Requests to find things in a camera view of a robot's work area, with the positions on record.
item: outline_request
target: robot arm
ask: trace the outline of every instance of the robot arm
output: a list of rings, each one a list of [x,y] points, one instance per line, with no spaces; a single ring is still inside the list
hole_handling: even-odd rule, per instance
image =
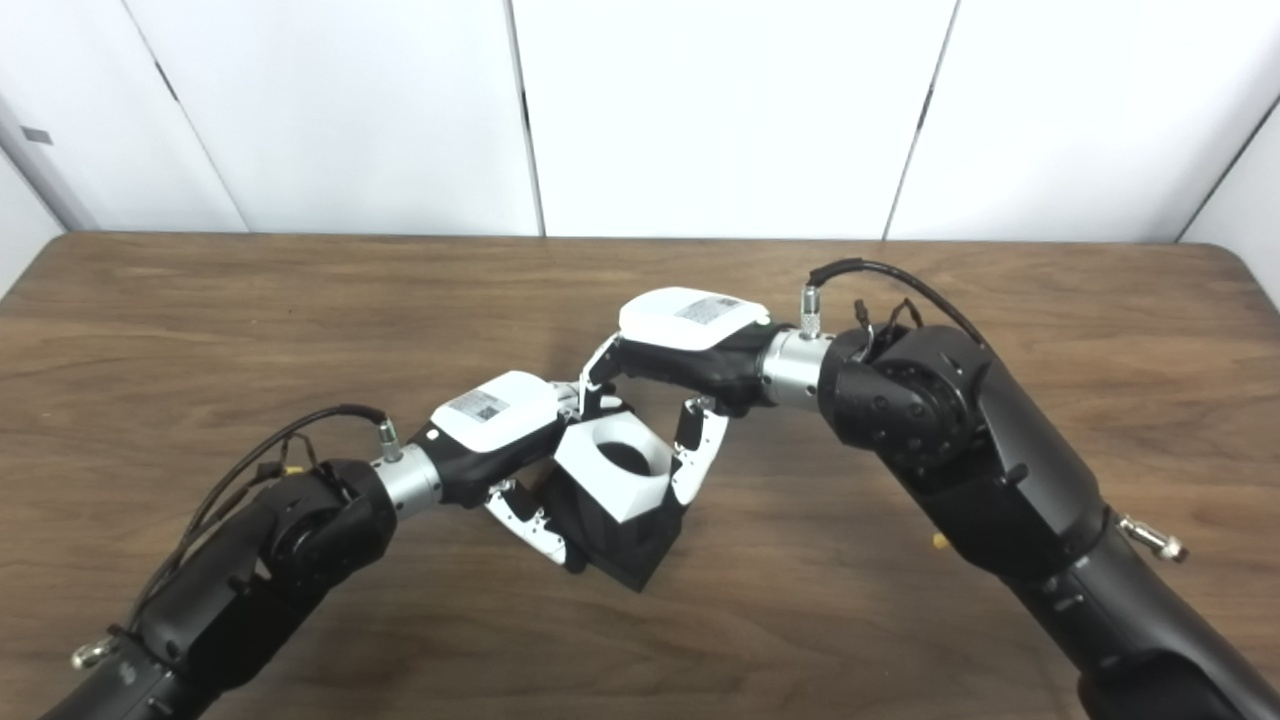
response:
[[[822,284],[868,270],[910,284],[959,328],[873,325],[859,304],[859,327],[824,334]],[[1184,560],[1185,548],[1115,512],[980,333],[905,272],[863,260],[814,270],[800,328],[739,299],[645,293],[623,307],[584,387],[616,374],[695,389],[727,416],[774,405],[819,413],[844,445],[874,452],[1079,669],[1094,720],[1280,720],[1280,696],[1129,541],[1164,560]]]
[[[563,388],[507,373],[442,405],[404,446],[385,414],[364,406],[312,414],[276,433],[202,503],[124,626],[76,652],[73,665],[93,670],[44,717],[198,717],[221,693],[252,680],[330,589],[378,561],[399,523],[433,505],[493,503],[500,497],[494,486],[512,492],[515,483],[504,480],[559,443],[577,401]],[[303,471],[288,469],[282,452],[280,462],[261,465],[210,512],[244,468],[329,415],[375,423],[381,457],[314,461]],[[232,512],[251,487],[268,482]]]

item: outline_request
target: metal fitting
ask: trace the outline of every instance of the metal fitting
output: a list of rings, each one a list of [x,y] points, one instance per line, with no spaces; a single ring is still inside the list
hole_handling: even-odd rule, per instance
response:
[[[822,295],[806,284],[800,291],[800,338],[814,340],[822,334]]]
[[[378,425],[378,445],[383,448],[383,462],[399,462],[404,454],[399,447],[399,437],[396,436],[396,425],[387,418]]]
[[[1174,562],[1185,562],[1190,556],[1190,551],[1187,546],[1181,543],[1174,536],[1166,536],[1156,528],[1146,523],[1139,523],[1128,515],[1121,515],[1116,525],[1124,530],[1126,536],[1139,544],[1144,544],[1151,548],[1151,553],[1158,560],[1171,560]]]
[[[102,638],[97,642],[81,646],[72,653],[72,667],[87,670],[106,660],[106,656],[111,655],[111,638]]]

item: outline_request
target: barcode label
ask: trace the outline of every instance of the barcode label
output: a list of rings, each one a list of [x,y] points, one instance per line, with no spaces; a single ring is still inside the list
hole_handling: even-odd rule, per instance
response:
[[[498,413],[511,407],[511,405],[507,405],[483,389],[474,389],[449,401],[445,407],[457,410],[476,423],[486,423],[498,415]]]
[[[733,300],[732,297],[724,297],[723,295],[713,295],[712,297],[704,297],[681,307],[676,311],[676,316],[692,320],[699,325],[709,325],[716,320],[716,318],[719,318],[741,304],[741,300]]]

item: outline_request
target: black cable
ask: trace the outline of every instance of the black cable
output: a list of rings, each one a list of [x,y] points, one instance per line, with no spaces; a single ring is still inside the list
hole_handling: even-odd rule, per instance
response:
[[[236,478],[238,478],[239,474],[243,473],[250,465],[256,462],[259,457],[266,455],[266,451],[271,450],[271,447],[275,446],[275,443],[284,441],[285,437],[297,433],[298,430],[312,423],[324,420],[325,418],[337,418],[337,416],[364,418],[375,425],[379,425],[384,420],[387,420],[387,413],[383,413],[376,407],[370,407],[367,405],[334,405],[333,407],[325,407],[324,410],[316,410],[310,415],[303,415],[302,418],[298,418],[297,420],[289,423],[288,425],[284,425],[283,428],[273,433],[271,437],[259,443],[257,447],[251,450],[248,455],[242,457],[239,462],[232,466],[232,469],[228,470],[225,475],[223,475],[223,479],[218,480],[214,488],[209,491],[209,495],[205,496],[205,500],[201,501],[200,506],[196,507],[196,512],[191,516],[191,523],[183,532],[183,537],[191,534],[192,530],[195,530],[197,527],[200,527],[201,523],[204,523],[205,515],[209,514],[209,509],[212,507],[215,502],[218,502],[219,496],[227,492],[227,487],[230,486],[233,482],[236,482]]]
[[[151,596],[155,594],[155,591],[160,585],[160,583],[163,583],[166,578],[169,578],[169,575],[174,570],[178,569],[178,566],[182,564],[183,557],[186,557],[187,551],[189,551],[191,547],[197,541],[200,541],[201,537],[205,536],[205,533],[207,533],[211,528],[218,525],[218,523],[220,523],[228,514],[230,514],[230,511],[237,505],[239,505],[242,500],[244,500],[251,488],[266,480],[278,478],[285,471],[284,461],[288,459],[289,439],[294,437],[302,438],[303,443],[306,443],[307,456],[311,460],[312,466],[315,466],[317,464],[317,460],[315,448],[311,445],[311,438],[300,433],[298,430],[301,430],[307,425],[324,420],[326,418],[338,418],[338,416],[364,418],[370,423],[374,423],[375,425],[380,425],[383,421],[387,420],[387,413],[378,410],[376,407],[370,407],[367,405],[349,405],[349,404],[334,405],[332,407],[325,407],[324,410],[317,410],[308,415],[303,415],[302,418],[298,418],[297,420],[280,428],[265,441],[260,442],[257,447],[251,450],[248,455],[242,457],[239,462],[233,465],[232,469],[228,470],[228,473],[223,475],[223,478],[218,480],[216,484],[214,484],[212,489],[209,491],[209,495],[206,495],[205,498],[196,507],[195,514],[192,514],[191,523],[187,524],[187,529],[183,530],[182,538],[178,541],[178,547],[175,547],[173,552],[170,552],[169,556],[165,557],[163,562],[160,562],[160,566],[156,568],[156,571],[152,573],[151,577],[147,578],[147,582],[142,585],[142,591],[138,593],[137,600],[133,601],[133,607],[129,609],[129,614],[127,615],[127,621],[124,626],[129,630],[134,629],[134,625],[137,624],[138,620],[138,615],[142,612],[142,607],[146,605],[148,600],[151,600]],[[218,509],[212,511],[212,515],[210,515],[210,509],[214,506],[215,502],[218,502],[218,498],[221,497],[224,492],[227,492],[227,488],[230,487],[233,482],[236,482],[236,478],[238,478],[246,469],[248,469],[250,465],[252,465],[260,457],[266,455],[266,451],[271,450],[271,447],[274,447],[275,445],[282,445],[280,448],[282,460],[280,462],[276,462],[275,473],[269,474],[260,471],[253,478],[251,478],[244,486],[242,486],[234,493],[232,493],[232,496],[228,497],[220,506],[218,506]]]
[[[925,284],[924,281],[913,275],[911,273],[908,273],[901,268],[895,268],[893,265],[887,265],[884,263],[877,263],[876,260],[849,258],[845,260],[836,260],[835,263],[828,263],[820,268],[810,270],[808,284],[810,287],[822,287],[827,281],[835,277],[849,273],[861,273],[861,272],[879,273],[882,275],[888,275],[896,279],[897,282],[910,287],[915,292],[919,292],[922,296],[924,296],[925,300],[937,306],[938,310],[942,310],[942,313],[946,314],[947,318],[951,318],[951,322],[960,325],[960,329],[963,329],[970,338],[973,338],[974,342],[977,342],[983,347],[987,347],[987,340],[982,337],[982,333],[978,332],[978,328],[969,322],[969,318],[964,316],[964,313],[961,313],[955,305],[948,302],[946,297],[942,297],[942,293],[933,290],[932,287]]]

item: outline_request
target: wood grain surface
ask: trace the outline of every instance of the wood grain surface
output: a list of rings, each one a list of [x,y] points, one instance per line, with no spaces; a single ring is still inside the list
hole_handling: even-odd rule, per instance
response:
[[[809,268],[892,263],[983,329],[1107,498],[1193,550],[1161,575],[1280,682],[1280,323],[1207,246],[70,234],[0,302],[0,717],[77,682],[227,466],[338,401],[416,427],[507,369],[571,378],[685,284],[795,319]],[[828,328],[902,291],[826,293]],[[941,322],[937,313],[927,318]],[[625,383],[666,437],[687,393]],[[375,454],[366,428],[316,433]],[[730,428],[643,594],[434,509],[210,717],[1084,717],[1065,659],[817,416]]]

